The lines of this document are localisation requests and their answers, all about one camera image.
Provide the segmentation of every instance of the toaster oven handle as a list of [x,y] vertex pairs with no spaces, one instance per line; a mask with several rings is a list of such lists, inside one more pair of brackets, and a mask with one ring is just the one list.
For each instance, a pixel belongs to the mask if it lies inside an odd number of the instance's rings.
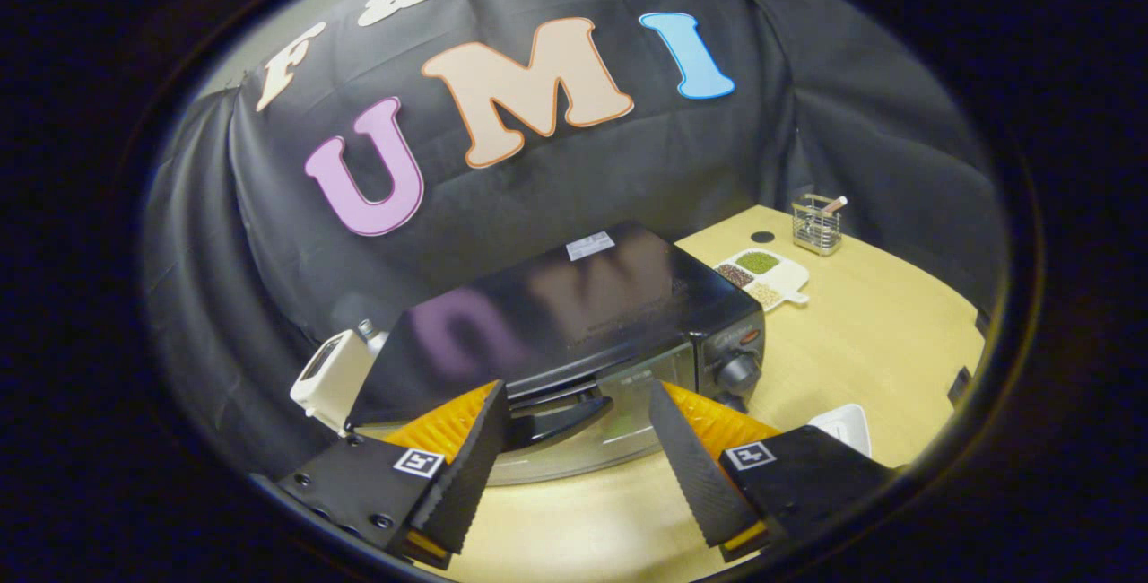
[[557,444],[603,418],[614,407],[610,396],[581,398],[577,404],[561,411],[511,418],[506,427],[503,452],[537,451]]

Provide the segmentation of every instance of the white object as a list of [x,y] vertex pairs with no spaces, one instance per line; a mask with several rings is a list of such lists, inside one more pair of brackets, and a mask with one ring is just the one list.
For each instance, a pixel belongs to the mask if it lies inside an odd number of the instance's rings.
[[845,404],[840,409],[816,415],[809,420],[809,425],[815,425],[844,444],[848,444],[862,456],[872,458],[872,446],[869,445],[869,422],[864,419],[864,410],[858,404]]
[[614,247],[614,240],[610,240],[610,234],[607,232],[596,232],[591,236],[574,240],[574,242],[566,244],[566,252],[568,252],[571,263],[573,263],[580,259],[580,257],[591,256],[611,247]]
[[[774,265],[766,273],[754,273],[748,271],[748,269],[743,267],[743,265],[737,264],[738,257],[745,256],[746,252],[763,252],[766,256],[773,256],[777,261],[777,265]],[[763,312],[769,312],[771,309],[777,308],[783,302],[796,302],[799,305],[805,305],[809,297],[806,294],[798,292],[807,281],[809,281],[809,270],[802,267],[794,263],[794,261],[789,259],[789,257],[779,256],[777,252],[766,251],[763,248],[746,248],[744,251],[738,251],[736,255],[727,257],[721,265],[735,265],[735,267],[740,269],[740,271],[750,273],[753,277],[751,283],[743,286],[742,289],[750,290],[751,286],[763,285],[768,288],[774,289],[774,292],[779,294],[779,300],[773,302],[773,304],[762,304],[761,309]]]
[[303,367],[290,398],[327,428],[347,436],[343,422],[351,412],[374,357],[355,331],[328,339]]

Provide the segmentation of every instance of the white plate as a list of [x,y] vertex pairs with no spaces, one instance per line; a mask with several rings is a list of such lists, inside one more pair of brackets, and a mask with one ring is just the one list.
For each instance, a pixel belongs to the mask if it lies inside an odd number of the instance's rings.
[[858,404],[845,404],[840,409],[816,415],[809,423],[848,444],[862,456],[872,457],[872,446],[869,445],[869,422],[864,419],[864,410]]
[[[737,264],[738,257],[745,256],[746,252],[763,252],[767,256],[776,257],[778,263],[766,273],[754,273],[748,271],[748,269],[743,267],[743,265]],[[775,302],[769,306],[762,304],[761,308],[762,310],[766,310],[766,312],[786,301],[796,302],[799,305],[805,305],[809,301],[809,297],[806,296],[806,294],[798,292],[802,288],[802,286],[805,286],[805,283],[807,283],[807,281],[809,281],[809,271],[802,267],[802,265],[794,263],[794,261],[789,259],[789,257],[777,255],[777,252],[766,251],[763,248],[746,248],[742,249],[742,251],[735,252],[734,256],[727,257],[726,261],[715,265],[715,269],[721,267],[721,265],[735,265],[735,267],[740,269],[740,271],[750,273],[750,275],[753,277],[753,281],[743,286],[742,289],[745,289],[745,292],[748,293],[751,286],[763,285],[781,295],[781,301]]]

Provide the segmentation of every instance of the toaster oven door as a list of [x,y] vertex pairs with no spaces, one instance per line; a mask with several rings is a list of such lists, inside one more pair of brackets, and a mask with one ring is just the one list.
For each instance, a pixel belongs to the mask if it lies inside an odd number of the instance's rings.
[[[521,484],[587,473],[652,453],[658,437],[650,425],[650,386],[662,380],[682,388],[695,388],[693,345],[681,342],[664,347],[652,355],[618,366],[606,367],[595,375],[591,388],[580,388],[571,395],[568,406],[585,406],[588,396],[610,398],[610,411],[583,430],[543,449],[528,448],[505,452],[495,461],[490,485]],[[560,414],[563,407],[548,402],[549,411]],[[530,414],[520,409],[517,414]]]

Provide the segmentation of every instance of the black toaster oven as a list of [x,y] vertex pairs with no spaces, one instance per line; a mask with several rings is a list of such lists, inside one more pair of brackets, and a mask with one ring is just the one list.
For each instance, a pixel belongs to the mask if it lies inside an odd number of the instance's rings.
[[512,423],[489,483],[563,477],[658,448],[651,380],[744,410],[763,344],[758,301],[619,224],[405,310],[343,428],[377,435],[502,379]]

